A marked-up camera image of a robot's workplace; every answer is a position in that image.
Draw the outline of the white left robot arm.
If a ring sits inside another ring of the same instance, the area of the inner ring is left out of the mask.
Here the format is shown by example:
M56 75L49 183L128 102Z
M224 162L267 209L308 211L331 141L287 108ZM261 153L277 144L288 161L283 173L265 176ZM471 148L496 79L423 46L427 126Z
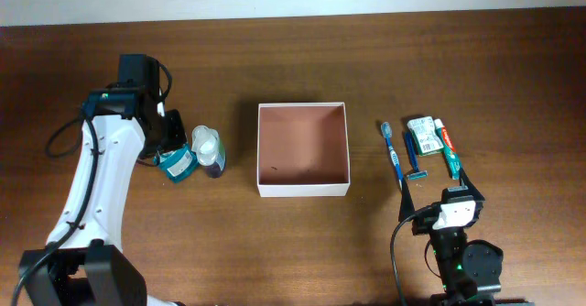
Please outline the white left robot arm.
M179 111L164 107L168 69L146 54L123 54L118 77L89 93L76 123L81 149L70 193L43 248L18 265L11 302L35 305L159 305L125 257L122 223L133 169L140 159L182 148Z

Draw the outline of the clear purple liquid bottle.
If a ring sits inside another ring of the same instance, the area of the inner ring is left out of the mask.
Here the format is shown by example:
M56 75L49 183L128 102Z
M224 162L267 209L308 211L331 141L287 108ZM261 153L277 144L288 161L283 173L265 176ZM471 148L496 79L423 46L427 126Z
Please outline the clear purple liquid bottle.
M226 152L219 133L207 126L196 126L192 139L191 150L206 174L213 179L220 178L226 167Z

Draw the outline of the teal mouthwash bottle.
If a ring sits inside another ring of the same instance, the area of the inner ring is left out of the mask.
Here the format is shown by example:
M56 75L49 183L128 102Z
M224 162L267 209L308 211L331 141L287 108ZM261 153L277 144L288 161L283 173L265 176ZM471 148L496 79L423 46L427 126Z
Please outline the teal mouthwash bottle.
M197 157L188 144L177 150L155 155L153 163L174 183L187 179L199 166Z

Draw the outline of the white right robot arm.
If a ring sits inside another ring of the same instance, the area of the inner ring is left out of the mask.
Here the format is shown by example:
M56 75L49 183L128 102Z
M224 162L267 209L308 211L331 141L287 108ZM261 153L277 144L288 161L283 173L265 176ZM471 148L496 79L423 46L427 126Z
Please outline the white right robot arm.
M465 233L480 217L485 198L463 169L460 184L442 191L441 200L416 209L405 180L401 181L399 224L412 224L413 235L426 235L434 251L443 292L431 305L494 305L501 291L504 252L484 240L470 241Z

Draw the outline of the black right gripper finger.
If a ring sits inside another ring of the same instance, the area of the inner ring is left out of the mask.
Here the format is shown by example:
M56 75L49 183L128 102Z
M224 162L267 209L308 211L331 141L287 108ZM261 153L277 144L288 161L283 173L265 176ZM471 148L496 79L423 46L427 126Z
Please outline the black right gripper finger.
M468 192L471 194L471 196L473 197L473 199L476 202L483 202L484 201L483 195L472 184L472 182L469 179L468 175L466 174L464 168L460 168L459 174L460 174L460 183L461 183L461 186L465 186L467 188Z
M410 190L406 180L401 180L400 183L401 191L401 203L399 208L398 221L402 222L411 216L416 210L411 197Z

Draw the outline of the blue white toothbrush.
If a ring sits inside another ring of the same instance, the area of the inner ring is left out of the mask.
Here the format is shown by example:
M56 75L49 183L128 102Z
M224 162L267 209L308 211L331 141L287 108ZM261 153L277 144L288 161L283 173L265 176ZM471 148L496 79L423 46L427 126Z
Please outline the blue white toothbrush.
M383 135L383 138L385 139L388 155L390 157L391 163L392 163L394 170L395 170L395 173L396 173L396 179L397 179L397 183L399 186L399 190L402 191L403 190L402 169L400 167L398 155L397 155L395 148L393 147L393 144L392 144L392 140L391 140L392 128L388 122L383 122L381 124L381 133Z

